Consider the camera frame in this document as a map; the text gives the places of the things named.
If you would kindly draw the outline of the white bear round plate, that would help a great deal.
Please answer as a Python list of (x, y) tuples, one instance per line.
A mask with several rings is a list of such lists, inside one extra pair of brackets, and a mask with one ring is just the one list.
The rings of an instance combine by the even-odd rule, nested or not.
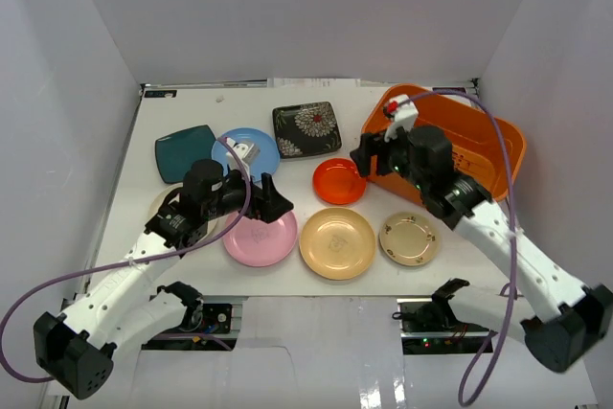
[[(182, 186), (183, 186), (182, 183), (177, 183), (177, 184), (173, 184), (171, 186), (168, 186), (163, 191), (161, 191), (156, 196), (156, 198), (152, 201), (151, 205), (149, 206), (145, 222), (148, 222), (149, 220), (151, 220), (156, 215), (159, 207), (163, 204), (164, 199), (169, 194), (172, 194), (175, 190), (180, 189)], [(216, 230), (217, 223), (218, 223), (217, 219), (212, 219), (212, 220), (210, 220), (208, 222), (208, 224), (207, 224), (207, 232), (203, 235), (203, 237), (202, 237), (203, 239), (207, 238), (210, 234), (212, 234)]]

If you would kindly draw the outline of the teal square plate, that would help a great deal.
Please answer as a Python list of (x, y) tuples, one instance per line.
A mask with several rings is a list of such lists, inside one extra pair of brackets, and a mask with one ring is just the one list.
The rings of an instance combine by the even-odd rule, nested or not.
[(159, 138), (154, 143), (156, 166), (162, 181), (183, 181), (193, 163), (210, 159), (216, 137), (208, 125), (197, 125)]

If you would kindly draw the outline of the black floral square plate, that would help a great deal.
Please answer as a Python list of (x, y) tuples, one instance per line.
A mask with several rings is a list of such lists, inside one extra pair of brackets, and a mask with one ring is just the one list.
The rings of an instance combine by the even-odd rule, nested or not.
[(330, 102), (309, 102), (272, 110), (274, 139), (282, 159), (333, 153), (342, 147)]

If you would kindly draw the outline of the light blue round plate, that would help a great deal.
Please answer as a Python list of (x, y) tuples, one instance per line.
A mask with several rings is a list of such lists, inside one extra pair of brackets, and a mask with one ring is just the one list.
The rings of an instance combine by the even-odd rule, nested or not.
[(248, 139), (254, 142), (261, 150), (258, 158), (252, 164), (248, 172), (254, 182), (261, 181), (264, 172), (273, 174), (280, 164), (280, 154), (275, 141), (266, 133), (251, 127), (239, 127), (231, 129), (221, 135), (225, 140), (230, 137), (236, 141)]

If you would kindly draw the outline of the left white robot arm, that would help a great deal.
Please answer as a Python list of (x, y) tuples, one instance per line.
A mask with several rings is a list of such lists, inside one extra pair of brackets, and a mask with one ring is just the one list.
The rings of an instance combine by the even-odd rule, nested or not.
[(124, 352), (166, 329), (200, 325), (201, 295), (195, 288), (155, 282), (204, 239), (210, 220), (235, 215), (272, 223), (292, 209), (268, 173), (255, 183), (214, 160), (195, 162), (118, 267), (61, 313), (45, 312), (35, 321), (37, 364), (75, 398), (90, 398)]

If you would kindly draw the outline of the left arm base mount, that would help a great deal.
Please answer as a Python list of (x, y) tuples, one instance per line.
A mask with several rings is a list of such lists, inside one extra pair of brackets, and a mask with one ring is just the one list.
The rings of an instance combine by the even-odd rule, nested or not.
[(142, 351), (230, 352), (238, 329), (233, 326), (235, 306), (227, 303), (204, 304), (194, 324), (163, 331), (141, 347)]

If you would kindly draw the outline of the pink round plate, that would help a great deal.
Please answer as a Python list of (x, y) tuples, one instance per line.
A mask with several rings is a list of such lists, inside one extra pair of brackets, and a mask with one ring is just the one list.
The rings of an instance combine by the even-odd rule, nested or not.
[(266, 267), (285, 259), (298, 237), (298, 221), (292, 211), (272, 223), (243, 217), (223, 238), (228, 254), (250, 267)]

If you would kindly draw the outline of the tan round plate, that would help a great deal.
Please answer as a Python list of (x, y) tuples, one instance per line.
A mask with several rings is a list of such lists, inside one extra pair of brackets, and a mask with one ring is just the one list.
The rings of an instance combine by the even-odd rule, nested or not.
[(375, 232), (368, 220), (348, 208), (326, 208), (305, 223), (299, 250), (315, 274), (332, 281), (361, 276), (375, 260)]

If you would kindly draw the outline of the cream floral round plate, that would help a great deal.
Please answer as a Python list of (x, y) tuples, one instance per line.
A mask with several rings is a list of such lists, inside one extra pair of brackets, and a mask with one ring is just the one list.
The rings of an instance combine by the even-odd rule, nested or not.
[(378, 234), (383, 253), (408, 267), (430, 263), (440, 251), (437, 229), (424, 216), (396, 213), (386, 218)]

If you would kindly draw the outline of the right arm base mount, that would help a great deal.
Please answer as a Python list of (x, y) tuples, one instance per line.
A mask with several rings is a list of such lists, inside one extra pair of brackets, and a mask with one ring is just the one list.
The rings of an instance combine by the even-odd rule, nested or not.
[(398, 298), (392, 319), (398, 321), (405, 356), (474, 354), (489, 334), (474, 324), (451, 322), (428, 297)]

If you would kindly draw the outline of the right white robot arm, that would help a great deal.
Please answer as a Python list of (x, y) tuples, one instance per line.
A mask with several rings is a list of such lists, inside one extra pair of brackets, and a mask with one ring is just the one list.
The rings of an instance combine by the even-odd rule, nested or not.
[(364, 133), (350, 153), (366, 177), (396, 173), (415, 186), (422, 204), (450, 230), (488, 257), (533, 310), (519, 322), (520, 335), (545, 368), (566, 372), (606, 336), (612, 320), (612, 292), (590, 287), (564, 271), (526, 236), (512, 232), (511, 216), (473, 177), (456, 169), (452, 144), (432, 125)]

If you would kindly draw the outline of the orange round plate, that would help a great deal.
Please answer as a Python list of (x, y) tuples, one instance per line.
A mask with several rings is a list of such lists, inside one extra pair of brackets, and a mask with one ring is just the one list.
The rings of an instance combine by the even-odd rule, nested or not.
[(317, 196), (328, 204), (349, 205), (366, 191), (367, 180), (361, 177), (351, 159), (331, 158), (322, 162), (312, 176)]

